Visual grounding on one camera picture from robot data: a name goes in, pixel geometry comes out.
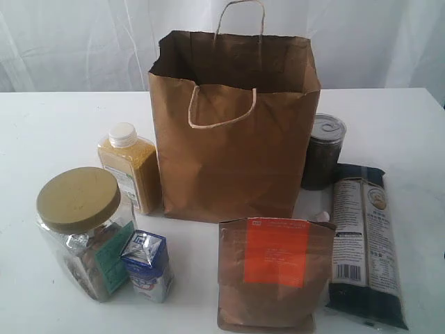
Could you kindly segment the brown paper shopping bag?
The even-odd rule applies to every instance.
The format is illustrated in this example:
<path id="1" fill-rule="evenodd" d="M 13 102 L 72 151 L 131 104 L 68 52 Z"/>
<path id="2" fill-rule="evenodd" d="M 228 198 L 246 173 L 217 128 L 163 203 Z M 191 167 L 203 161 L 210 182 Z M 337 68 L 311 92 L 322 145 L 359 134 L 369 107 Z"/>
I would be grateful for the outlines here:
<path id="1" fill-rule="evenodd" d="M 171 31 L 149 70 L 166 216 L 289 218 L 321 84 L 310 39 Z"/>

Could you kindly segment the brown pouch orange label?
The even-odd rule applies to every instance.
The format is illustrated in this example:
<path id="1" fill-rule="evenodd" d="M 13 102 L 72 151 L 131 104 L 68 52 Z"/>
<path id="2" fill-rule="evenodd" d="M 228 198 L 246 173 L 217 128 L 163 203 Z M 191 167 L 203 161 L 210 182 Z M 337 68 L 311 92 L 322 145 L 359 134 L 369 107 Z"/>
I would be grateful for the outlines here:
<path id="1" fill-rule="evenodd" d="M 336 227 L 291 218 L 220 223 L 218 327 L 237 333 L 313 333 L 331 276 Z"/>

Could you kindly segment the clear can dark grains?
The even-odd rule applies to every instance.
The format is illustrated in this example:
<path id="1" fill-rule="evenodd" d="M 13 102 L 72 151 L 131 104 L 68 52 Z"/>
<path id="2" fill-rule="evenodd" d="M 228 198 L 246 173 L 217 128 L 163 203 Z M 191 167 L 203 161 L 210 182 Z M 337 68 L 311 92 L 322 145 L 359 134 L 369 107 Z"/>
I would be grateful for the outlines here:
<path id="1" fill-rule="evenodd" d="M 301 181 L 303 189 L 322 190 L 332 183 L 346 131 L 339 118 L 324 113 L 315 115 Z"/>

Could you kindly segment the clear jar gold lid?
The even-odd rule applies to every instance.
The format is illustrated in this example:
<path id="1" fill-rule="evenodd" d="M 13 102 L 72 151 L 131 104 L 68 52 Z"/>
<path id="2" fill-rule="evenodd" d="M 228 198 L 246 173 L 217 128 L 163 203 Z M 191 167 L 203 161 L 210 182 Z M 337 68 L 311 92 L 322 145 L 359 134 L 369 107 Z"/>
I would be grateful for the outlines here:
<path id="1" fill-rule="evenodd" d="M 120 256 L 135 230 L 134 206 L 110 172 L 65 171 L 42 187 L 36 209 L 60 267 L 91 299 L 105 302 L 128 281 Z"/>

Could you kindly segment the yellow millet plastic bottle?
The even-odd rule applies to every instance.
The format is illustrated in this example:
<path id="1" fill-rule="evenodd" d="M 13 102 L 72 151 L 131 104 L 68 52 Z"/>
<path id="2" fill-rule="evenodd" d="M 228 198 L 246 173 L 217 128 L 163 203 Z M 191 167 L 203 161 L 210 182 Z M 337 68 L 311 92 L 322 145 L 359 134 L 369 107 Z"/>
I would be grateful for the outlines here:
<path id="1" fill-rule="evenodd" d="M 112 173 L 134 209 L 150 214 L 161 204 L 156 147 L 128 123 L 116 124 L 98 144 L 102 167 Z"/>

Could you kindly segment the dark noodle packet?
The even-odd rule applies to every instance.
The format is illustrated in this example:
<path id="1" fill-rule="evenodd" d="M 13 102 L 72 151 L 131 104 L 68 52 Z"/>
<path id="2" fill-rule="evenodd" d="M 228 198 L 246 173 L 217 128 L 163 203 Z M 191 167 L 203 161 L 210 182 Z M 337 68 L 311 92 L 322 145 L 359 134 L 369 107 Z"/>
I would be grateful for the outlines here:
<path id="1" fill-rule="evenodd" d="M 327 306 L 407 329 L 384 175 L 379 168 L 353 164 L 335 169 Z"/>

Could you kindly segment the blue white milk carton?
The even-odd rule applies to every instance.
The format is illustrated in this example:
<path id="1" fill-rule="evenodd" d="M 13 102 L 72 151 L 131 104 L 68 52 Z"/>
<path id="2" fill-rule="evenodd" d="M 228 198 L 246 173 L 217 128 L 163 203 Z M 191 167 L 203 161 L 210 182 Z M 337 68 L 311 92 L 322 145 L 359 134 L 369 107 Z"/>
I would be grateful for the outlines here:
<path id="1" fill-rule="evenodd" d="M 120 258 L 137 293 L 155 303 L 166 300 L 173 282 L 173 272 L 165 237 L 135 230 Z"/>

